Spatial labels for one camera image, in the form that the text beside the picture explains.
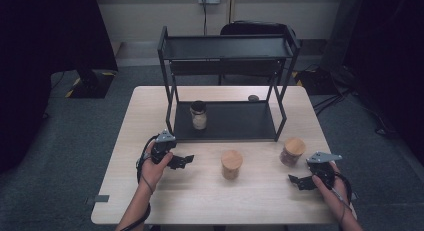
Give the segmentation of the black chair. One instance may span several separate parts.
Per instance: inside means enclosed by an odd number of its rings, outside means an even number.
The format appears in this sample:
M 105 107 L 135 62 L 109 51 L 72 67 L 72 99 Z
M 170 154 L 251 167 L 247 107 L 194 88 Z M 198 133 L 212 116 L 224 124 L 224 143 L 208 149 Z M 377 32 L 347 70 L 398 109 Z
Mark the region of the black chair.
M 288 39 L 288 44 L 300 50 L 301 42 L 297 39 L 293 29 L 285 24 L 257 21 L 234 21 L 226 24 L 220 32 L 221 35 L 283 35 Z M 272 78 L 271 71 L 267 68 L 274 64 L 265 60 L 248 60 L 242 62 L 242 67 L 235 70 L 235 75 L 248 75 Z

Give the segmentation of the glass jar with black lid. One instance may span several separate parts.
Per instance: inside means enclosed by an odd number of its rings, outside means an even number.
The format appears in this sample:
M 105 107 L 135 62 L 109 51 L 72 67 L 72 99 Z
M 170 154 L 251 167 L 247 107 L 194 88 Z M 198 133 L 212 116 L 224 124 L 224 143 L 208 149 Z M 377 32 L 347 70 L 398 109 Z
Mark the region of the glass jar with black lid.
M 207 126 L 206 103 L 200 100 L 194 101 L 190 106 L 193 127 L 204 130 Z

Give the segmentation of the person's right hand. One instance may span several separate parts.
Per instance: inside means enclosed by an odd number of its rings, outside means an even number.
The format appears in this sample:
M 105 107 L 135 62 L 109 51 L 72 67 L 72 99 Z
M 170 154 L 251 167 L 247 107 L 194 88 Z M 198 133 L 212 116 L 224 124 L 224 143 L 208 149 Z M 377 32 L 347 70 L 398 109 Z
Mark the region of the person's right hand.
M 335 177 L 332 190 L 329 190 L 318 176 L 313 175 L 312 180 L 323 196 L 324 202 L 329 206 L 331 212 L 339 222 L 343 221 L 352 213 L 348 207 L 346 187 L 340 177 Z

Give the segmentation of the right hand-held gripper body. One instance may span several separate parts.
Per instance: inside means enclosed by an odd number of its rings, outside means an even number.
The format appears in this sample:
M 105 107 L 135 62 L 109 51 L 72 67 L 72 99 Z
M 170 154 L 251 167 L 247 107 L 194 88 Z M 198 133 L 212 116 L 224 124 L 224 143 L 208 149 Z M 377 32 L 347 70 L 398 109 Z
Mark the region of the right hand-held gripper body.
M 335 171 L 330 165 L 330 162 L 341 159 L 341 155 L 315 152 L 311 157 L 306 159 L 306 162 L 311 173 L 318 176 L 325 186 L 331 190 L 334 187 Z

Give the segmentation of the black floor box yellow tape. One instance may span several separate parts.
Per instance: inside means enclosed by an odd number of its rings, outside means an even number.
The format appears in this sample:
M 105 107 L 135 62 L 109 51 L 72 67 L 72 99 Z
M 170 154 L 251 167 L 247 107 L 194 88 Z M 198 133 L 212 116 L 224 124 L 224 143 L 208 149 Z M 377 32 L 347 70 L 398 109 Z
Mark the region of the black floor box yellow tape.
M 338 93 L 332 76 L 322 70 L 297 71 L 293 73 L 297 86 L 302 86 L 308 95 L 335 95 Z

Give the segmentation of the black stand base yellow tape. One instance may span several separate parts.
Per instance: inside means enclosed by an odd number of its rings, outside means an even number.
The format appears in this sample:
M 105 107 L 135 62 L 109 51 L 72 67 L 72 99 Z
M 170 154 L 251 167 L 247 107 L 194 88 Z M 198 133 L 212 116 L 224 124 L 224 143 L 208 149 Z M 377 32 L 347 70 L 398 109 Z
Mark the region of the black stand base yellow tape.
M 102 99 L 115 77 L 115 72 L 96 72 L 92 69 L 79 69 L 77 73 L 79 78 L 65 95 L 66 98 Z

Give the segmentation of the black two-tier metal shelf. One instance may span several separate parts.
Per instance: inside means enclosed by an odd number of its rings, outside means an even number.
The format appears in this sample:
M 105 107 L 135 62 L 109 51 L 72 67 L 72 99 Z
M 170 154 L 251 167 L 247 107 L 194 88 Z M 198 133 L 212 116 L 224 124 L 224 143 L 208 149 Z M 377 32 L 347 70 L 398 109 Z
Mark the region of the black two-tier metal shelf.
M 171 36 L 163 29 L 158 56 L 168 107 L 165 122 L 179 142 L 279 139 L 287 120 L 282 100 L 301 43 L 281 25 L 272 34 Z M 251 101 L 205 100 L 206 127 L 194 128 L 193 101 L 179 98 L 176 78 L 192 75 L 261 75 L 269 79 L 266 97 Z

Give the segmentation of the black curtain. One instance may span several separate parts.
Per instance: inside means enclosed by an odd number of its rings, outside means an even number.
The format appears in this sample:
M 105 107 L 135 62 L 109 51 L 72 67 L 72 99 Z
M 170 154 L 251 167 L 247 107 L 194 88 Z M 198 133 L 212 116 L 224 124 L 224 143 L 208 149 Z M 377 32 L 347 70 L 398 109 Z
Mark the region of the black curtain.
M 0 174 L 25 157 L 52 74 L 116 68 L 97 0 L 0 0 Z
M 424 165 L 424 0 L 362 0 L 345 62 Z

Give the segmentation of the person's left hand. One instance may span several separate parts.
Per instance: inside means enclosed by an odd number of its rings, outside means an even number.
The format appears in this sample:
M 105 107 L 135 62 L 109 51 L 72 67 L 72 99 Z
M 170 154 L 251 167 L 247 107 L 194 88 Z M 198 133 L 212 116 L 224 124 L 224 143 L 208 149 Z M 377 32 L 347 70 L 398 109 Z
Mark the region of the person's left hand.
M 154 193 L 156 185 L 163 175 L 164 169 L 173 158 L 173 153 L 168 152 L 159 164 L 155 164 L 151 159 L 151 149 L 153 145 L 154 141 L 149 143 L 140 161 L 141 176 L 139 186 L 146 186 L 150 194 Z

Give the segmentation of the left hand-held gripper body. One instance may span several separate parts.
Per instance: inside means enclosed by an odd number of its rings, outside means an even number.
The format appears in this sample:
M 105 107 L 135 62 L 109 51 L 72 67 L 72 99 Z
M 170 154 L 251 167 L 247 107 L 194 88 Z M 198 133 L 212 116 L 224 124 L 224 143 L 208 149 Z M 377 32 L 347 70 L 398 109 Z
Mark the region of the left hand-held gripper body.
M 176 138 L 167 129 L 164 129 L 154 138 L 154 145 L 151 149 L 152 161 L 159 164 L 164 156 L 176 147 L 176 144 Z

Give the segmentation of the pale glass jar wooden lid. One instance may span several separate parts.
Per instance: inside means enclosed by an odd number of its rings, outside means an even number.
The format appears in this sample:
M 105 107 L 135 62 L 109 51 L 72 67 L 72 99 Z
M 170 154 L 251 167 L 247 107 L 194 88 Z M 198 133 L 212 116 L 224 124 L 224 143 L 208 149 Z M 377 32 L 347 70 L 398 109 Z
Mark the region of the pale glass jar wooden lid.
M 227 180 L 234 180 L 238 177 L 243 164 L 243 156 L 237 150 L 225 151 L 221 156 L 222 175 Z

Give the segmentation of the reddish glass jar wooden lid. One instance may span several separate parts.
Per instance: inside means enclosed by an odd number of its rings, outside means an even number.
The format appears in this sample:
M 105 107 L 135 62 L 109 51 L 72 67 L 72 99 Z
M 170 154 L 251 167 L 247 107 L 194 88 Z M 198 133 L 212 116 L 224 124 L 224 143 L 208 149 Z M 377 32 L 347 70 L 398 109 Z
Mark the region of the reddish glass jar wooden lid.
M 302 139 L 297 137 L 288 138 L 284 141 L 280 161 L 288 167 L 293 167 L 305 151 L 306 145 Z

